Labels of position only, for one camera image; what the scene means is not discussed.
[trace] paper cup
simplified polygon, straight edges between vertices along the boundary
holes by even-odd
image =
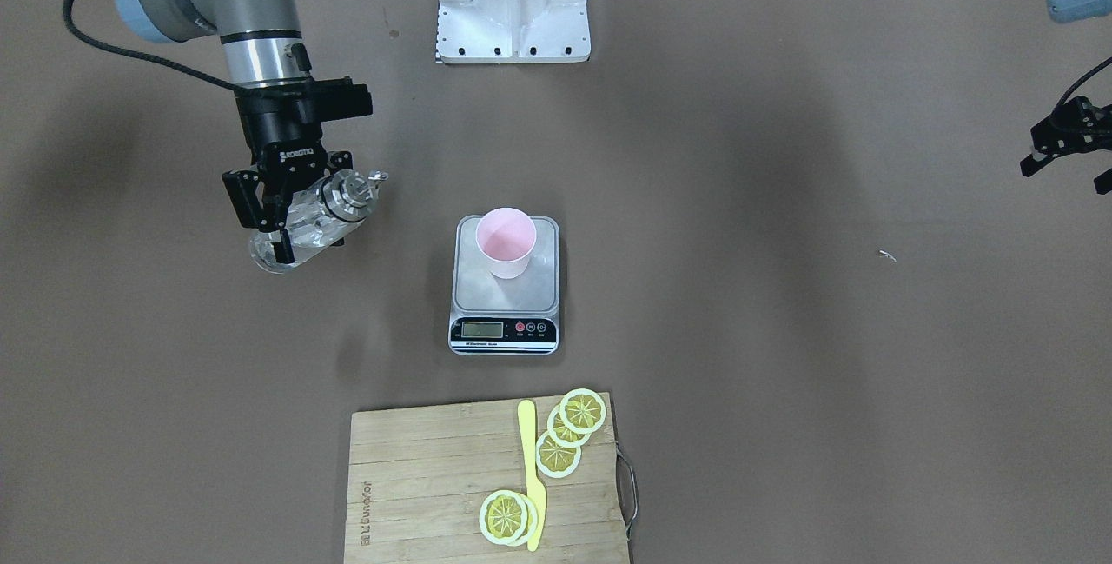
[[[517,208],[497,208],[479,220],[475,243],[494,276],[514,279],[529,266],[529,255],[537,244],[537,226]]]

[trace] clear plastic bottle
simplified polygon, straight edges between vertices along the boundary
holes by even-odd
[[[295,192],[286,216],[286,231],[294,246],[294,264],[281,264],[275,258],[274,244],[281,241],[278,231],[251,236],[248,240],[251,258],[268,273],[286,274],[296,269],[361,226],[363,220],[375,210],[378,185],[387,177],[381,171],[363,177],[353,169],[341,169]]]

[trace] black cable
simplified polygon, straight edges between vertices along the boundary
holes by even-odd
[[[155,56],[155,53],[145,53],[141,50],[129,50],[125,48],[118,48],[118,46],[108,44],[108,42],[98,41],[96,38],[90,37],[78,29],[78,26],[73,22],[73,2],[76,0],[66,0],[62,2],[62,20],[66,22],[66,28],[70,33],[75,34],[78,40],[86,42],[88,46],[93,46],[93,48],[100,50],[107,50],[109,53],[116,53],[117,56],[122,56],[125,58],[136,58],[136,60],[151,61],[155,65],[166,66],[167,69],[178,70],[180,73],[186,73],[191,78],[198,78],[198,80],[207,81],[212,86],[219,86],[221,89],[229,89],[229,91],[237,93],[237,96],[251,96],[251,97],[289,97],[290,93],[270,91],[270,89],[246,89],[242,86],[234,85],[230,81],[221,80],[221,78],[209,76],[209,73],[203,72],[203,70],[191,69],[189,66],[179,65],[177,61],[169,60],[169,58],[162,58]]]
[[[1076,89],[1080,89],[1081,86],[1085,83],[1085,81],[1091,80],[1091,78],[1096,76],[1096,73],[1100,73],[1101,70],[1108,69],[1109,66],[1112,66],[1112,58],[1108,58],[1105,61],[1100,62],[1100,65],[1093,66],[1092,69],[1089,69],[1088,73],[1081,76],[1081,78],[1074,81],[1074,83],[1070,86],[1069,89],[1065,89],[1065,92],[1062,93],[1062,97],[1058,100],[1058,103],[1054,105],[1054,111],[1051,112],[1050,127],[1056,129],[1060,132],[1065,132],[1065,133],[1089,133],[1089,136],[1093,137],[1112,137],[1112,129],[1062,128],[1054,121],[1054,113],[1056,113],[1062,108],[1062,106],[1065,105],[1065,101],[1069,100],[1070,96],[1072,96],[1072,93],[1075,92]]]

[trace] yellow knife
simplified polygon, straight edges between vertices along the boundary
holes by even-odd
[[[525,454],[525,496],[537,506],[537,531],[529,537],[529,551],[536,551],[540,531],[545,528],[545,507],[548,492],[537,478],[537,406],[529,399],[517,404],[517,428],[522,432],[522,453]]]

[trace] lemon slice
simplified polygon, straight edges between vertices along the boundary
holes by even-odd
[[[579,466],[579,457],[582,456],[583,449],[557,445],[548,432],[545,432],[537,441],[537,468],[554,479],[570,475],[575,467]]]
[[[559,402],[559,417],[576,434],[594,434],[606,420],[606,404],[595,390],[576,388]]]
[[[559,417],[559,406],[553,408],[548,414],[548,435],[554,443],[562,447],[580,447],[590,439],[590,434],[576,434],[568,429],[564,418]]]
[[[528,506],[513,491],[495,491],[479,508],[479,530],[485,540],[508,545],[528,528]]]
[[[533,504],[533,499],[527,496],[522,496],[522,501],[525,502],[525,512],[529,518],[529,522],[525,528],[525,533],[522,537],[509,543],[509,546],[522,546],[523,544],[529,542],[533,534],[537,532],[537,521],[540,518],[540,514],[537,512],[537,506]]]

